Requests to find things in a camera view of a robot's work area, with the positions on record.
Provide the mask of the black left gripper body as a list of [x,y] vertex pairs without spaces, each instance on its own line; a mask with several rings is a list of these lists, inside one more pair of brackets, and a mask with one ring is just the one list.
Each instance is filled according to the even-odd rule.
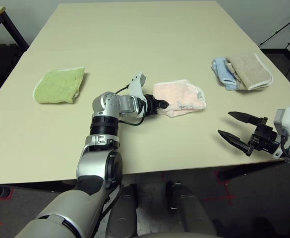
[[151,94],[146,94],[144,95],[146,102],[147,102],[147,109],[146,109],[146,114],[145,116],[151,116],[151,115],[157,115],[157,100],[154,98],[153,95]]

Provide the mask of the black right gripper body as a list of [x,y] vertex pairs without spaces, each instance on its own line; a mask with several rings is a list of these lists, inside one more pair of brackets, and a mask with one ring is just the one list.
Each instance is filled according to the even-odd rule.
[[276,141],[277,133],[273,131],[272,127],[266,125],[267,120],[267,117],[250,116],[248,123],[255,125],[256,129],[248,142],[247,154],[252,154],[253,150],[263,150],[273,154],[277,150],[280,144]]

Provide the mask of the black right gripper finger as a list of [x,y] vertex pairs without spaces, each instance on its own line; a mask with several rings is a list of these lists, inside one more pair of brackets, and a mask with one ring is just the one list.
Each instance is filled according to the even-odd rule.
[[226,140],[230,145],[236,147],[241,150],[245,155],[250,156],[253,152],[253,147],[241,141],[241,139],[231,133],[218,130],[220,136]]
[[252,125],[258,125],[261,122],[261,118],[252,116],[247,113],[241,113],[241,112],[228,112],[230,116],[233,118],[243,122],[243,123],[250,123]]

